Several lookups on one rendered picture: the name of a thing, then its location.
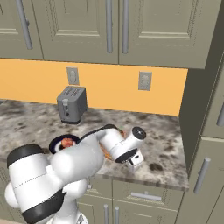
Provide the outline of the olive tall cupboard door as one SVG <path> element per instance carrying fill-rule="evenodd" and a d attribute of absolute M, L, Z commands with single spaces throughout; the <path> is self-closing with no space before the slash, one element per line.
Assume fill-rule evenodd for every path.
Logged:
<path fill-rule="evenodd" d="M 195 194 L 193 189 L 204 158 L 211 158 L 211 162 L 200 191 Z M 207 224 L 223 186 L 224 140 L 202 136 L 196 157 L 192 163 L 189 190 L 183 196 L 175 224 Z"/>
<path fill-rule="evenodd" d="M 213 95 L 206 114 L 202 135 L 205 137 L 224 138 L 224 126 L 218 126 L 217 119 L 224 102 L 224 60 L 220 64 Z"/>

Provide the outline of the olive drawer front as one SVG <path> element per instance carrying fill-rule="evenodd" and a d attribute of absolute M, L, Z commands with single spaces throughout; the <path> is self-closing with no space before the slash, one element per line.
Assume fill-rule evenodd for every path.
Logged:
<path fill-rule="evenodd" d="M 112 180 L 110 178 L 92 177 L 88 180 L 86 194 L 103 198 L 112 198 Z"/>
<path fill-rule="evenodd" d="M 162 201 L 133 197 L 130 195 L 131 192 L 160 196 L 162 197 Z M 178 210 L 182 196 L 182 191 L 169 188 L 140 185 L 118 180 L 113 181 L 114 200 L 121 200 L 153 207 L 167 208 L 170 210 Z"/>

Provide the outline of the grey toaster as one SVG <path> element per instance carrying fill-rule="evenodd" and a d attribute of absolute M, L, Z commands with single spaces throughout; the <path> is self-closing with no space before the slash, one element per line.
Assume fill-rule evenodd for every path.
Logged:
<path fill-rule="evenodd" d="M 59 117 L 63 123 L 78 124 L 88 108 L 86 89 L 67 86 L 57 97 Z"/>

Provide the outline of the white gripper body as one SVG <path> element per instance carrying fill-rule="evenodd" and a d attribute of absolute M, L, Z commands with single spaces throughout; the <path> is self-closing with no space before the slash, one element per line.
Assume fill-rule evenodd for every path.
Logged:
<path fill-rule="evenodd" d="M 136 172 L 143 163 L 143 159 L 141 158 L 132 158 L 129 160 L 129 170 L 131 172 Z"/>

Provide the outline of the orange peach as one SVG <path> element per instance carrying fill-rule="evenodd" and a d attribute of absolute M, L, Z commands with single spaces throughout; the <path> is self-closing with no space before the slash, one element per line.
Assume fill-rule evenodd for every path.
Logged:
<path fill-rule="evenodd" d="M 64 138 L 63 139 L 63 147 L 67 148 L 67 147 L 71 147 L 74 145 L 74 140 L 72 138 Z"/>

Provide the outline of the dark blue bowl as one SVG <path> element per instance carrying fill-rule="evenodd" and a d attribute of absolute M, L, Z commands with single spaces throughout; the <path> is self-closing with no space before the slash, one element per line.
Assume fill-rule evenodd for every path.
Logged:
<path fill-rule="evenodd" d="M 60 150 L 60 143 L 64 138 L 72 138 L 74 141 L 74 145 L 76 145 L 80 141 L 80 139 L 75 135 L 66 134 L 66 135 L 57 136 L 49 144 L 49 151 L 52 154 L 55 154 L 58 151 L 62 151 Z"/>

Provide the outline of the grey wall outlet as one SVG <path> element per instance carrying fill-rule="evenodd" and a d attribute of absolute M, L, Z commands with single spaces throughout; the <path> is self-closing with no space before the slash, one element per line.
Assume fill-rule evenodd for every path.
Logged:
<path fill-rule="evenodd" d="M 150 91 L 151 77 L 152 77 L 152 72 L 140 72 L 138 77 L 138 89 Z"/>
<path fill-rule="evenodd" d="M 77 67 L 68 67 L 66 69 L 66 72 L 67 72 L 68 83 L 70 85 L 79 85 L 80 84 Z"/>

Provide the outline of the olive wall cupboard door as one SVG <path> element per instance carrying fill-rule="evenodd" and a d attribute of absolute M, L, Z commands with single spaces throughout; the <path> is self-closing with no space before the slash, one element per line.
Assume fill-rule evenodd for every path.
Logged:
<path fill-rule="evenodd" d="M 28 50 L 16 0 L 0 0 L 0 59 L 42 60 L 43 53 L 32 0 L 22 0 L 32 49 Z"/>
<path fill-rule="evenodd" d="M 105 0 L 32 1 L 45 60 L 118 62 L 118 0 L 112 0 L 112 53 L 107 52 Z"/>
<path fill-rule="evenodd" d="M 119 1 L 119 63 L 203 69 L 224 0 L 129 0 L 129 52 L 123 54 Z"/>

